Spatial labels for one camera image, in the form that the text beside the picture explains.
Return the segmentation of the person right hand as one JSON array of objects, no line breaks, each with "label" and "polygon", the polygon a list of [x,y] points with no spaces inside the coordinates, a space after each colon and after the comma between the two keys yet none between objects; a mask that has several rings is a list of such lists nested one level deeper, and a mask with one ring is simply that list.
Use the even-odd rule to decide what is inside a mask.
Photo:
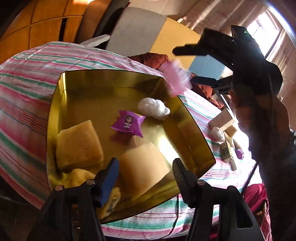
[{"label": "person right hand", "polygon": [[239,128],[249,138],[249,150],[257,162],[270,160],[290,142],[290,120],[286,106],[274,95],[247,100],[230,90],[231,107]]}]

